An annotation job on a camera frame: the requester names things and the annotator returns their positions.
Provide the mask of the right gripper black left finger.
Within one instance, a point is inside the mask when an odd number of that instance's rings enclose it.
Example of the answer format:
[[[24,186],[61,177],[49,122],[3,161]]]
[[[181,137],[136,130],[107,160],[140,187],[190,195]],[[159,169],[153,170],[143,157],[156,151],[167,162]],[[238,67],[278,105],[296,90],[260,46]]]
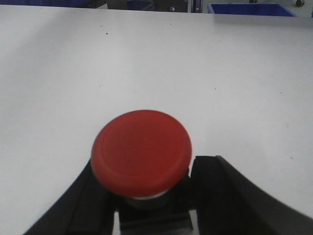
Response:
[[[112,235],[115,197],[87,163],[65,193],[26,232],[26,235]]]

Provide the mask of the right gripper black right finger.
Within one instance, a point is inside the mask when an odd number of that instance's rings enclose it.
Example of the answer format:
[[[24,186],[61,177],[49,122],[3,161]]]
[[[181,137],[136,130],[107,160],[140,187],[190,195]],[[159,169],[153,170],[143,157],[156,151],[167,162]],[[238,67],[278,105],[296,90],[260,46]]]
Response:
[[[311,235],[312,218],[272,197],[221,156],[197,156],[191,171],[201,235]]]

